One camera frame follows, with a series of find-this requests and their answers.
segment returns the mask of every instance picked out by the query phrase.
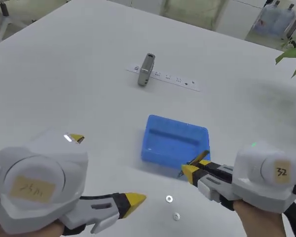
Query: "electrical outlet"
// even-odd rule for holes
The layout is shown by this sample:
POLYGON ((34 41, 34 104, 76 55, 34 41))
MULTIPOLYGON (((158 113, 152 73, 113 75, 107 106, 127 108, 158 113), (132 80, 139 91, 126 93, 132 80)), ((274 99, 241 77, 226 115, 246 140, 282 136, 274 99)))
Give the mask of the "electrical outlet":
MULTIPOLYGON (((139 74, 140 66, 139 65, 133 65, 133 66, 130 66, 127 70, 130 71, 130 72, 139 74)), ((165 81, 167 83, 182 86, 182 87, 187 88, 187 89, 200 91, 196 81, 185 79, 185 78, 178 77, 178 76, 172 76, 169 73, 164 73, 164 72, 161 72, 161 71, 153 70, 151 72, 151 74, 150 74, 150 77, 154 78, 154 79, 157 79, 157 80, 165 81)))

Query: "metal washer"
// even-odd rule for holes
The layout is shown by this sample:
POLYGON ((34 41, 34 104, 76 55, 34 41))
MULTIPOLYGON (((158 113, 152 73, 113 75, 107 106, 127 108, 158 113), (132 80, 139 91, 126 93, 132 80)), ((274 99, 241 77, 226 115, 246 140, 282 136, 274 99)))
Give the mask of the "metal washer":
POLYGON ((172 203, 173 197, 171 195, 166 196, 166 201, 167 201, 167 203, 172 203))

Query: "label sticker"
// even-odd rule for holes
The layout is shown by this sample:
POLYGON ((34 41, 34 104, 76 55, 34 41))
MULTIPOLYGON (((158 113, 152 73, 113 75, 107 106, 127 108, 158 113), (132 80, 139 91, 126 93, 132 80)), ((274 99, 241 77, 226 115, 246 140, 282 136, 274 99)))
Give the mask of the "label sticker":
POLYGON ((55 187, 55 184, 46 181, 17 176, 9 196, 28 201, 48 203, 54 194, 55 187))
POLYGON ((291 162, 277 160, 274 163, 274 178, 278 184, 286 184, 291 181, 291 162))

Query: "nut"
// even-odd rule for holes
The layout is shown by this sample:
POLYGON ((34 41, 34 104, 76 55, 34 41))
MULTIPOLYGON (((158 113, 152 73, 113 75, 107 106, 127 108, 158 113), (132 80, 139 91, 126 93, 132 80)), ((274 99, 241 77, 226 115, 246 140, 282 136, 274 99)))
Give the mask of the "nut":
POLYGON ((173 214, 173 220, 175 220, 175 221, 179 221, 179 219, 180 219, 180 214, 179 213, 174 213, 173 214))

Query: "handwritten number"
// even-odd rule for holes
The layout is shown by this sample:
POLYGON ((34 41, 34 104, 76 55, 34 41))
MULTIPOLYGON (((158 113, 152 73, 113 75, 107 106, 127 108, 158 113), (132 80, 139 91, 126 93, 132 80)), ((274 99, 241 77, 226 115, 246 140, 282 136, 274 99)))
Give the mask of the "handwritten number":
POLYGON ((277 168, 277 176, 287 176, 287 170, 282 168, 277 168))
POLYGON ((31 194, 33 196, 42 197, 42 195, 43 195, 43 192, 38 187, 35 187, 33 183, 25 184, 23 187, 21 187, 19 189, 19 191, 24 191, 24 192, 27 191, 27 193, 29 193, 29 194, 31 194))

